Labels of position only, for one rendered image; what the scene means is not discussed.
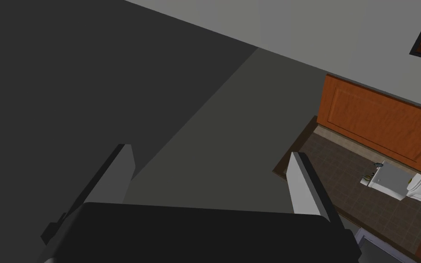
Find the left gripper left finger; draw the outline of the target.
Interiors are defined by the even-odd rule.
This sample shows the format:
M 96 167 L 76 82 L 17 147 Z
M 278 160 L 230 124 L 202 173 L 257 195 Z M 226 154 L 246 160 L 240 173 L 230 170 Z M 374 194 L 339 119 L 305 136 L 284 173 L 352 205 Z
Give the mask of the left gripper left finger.
M 66 213 L 71 215 L 82 204 L 123 202 L 136 165 L 130 144 L 119 144 L 82 189 Z

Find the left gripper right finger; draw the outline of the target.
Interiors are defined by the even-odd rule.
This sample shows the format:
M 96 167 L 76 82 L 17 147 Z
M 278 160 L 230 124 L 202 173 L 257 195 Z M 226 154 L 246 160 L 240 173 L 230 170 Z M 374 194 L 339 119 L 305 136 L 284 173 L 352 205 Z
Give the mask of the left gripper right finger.
M 317 228 L 344 229 L 333 202 L 305 153 L 290 153 L 286 181 L 296 219 Z

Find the orange wooden door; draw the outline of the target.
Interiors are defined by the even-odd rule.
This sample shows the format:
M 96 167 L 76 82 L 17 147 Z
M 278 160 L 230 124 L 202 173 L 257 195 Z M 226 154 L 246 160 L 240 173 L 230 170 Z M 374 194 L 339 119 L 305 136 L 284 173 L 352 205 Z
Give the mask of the orange wooden door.
M 421 173 L 421 107 L 328 74 L 317 122 Z

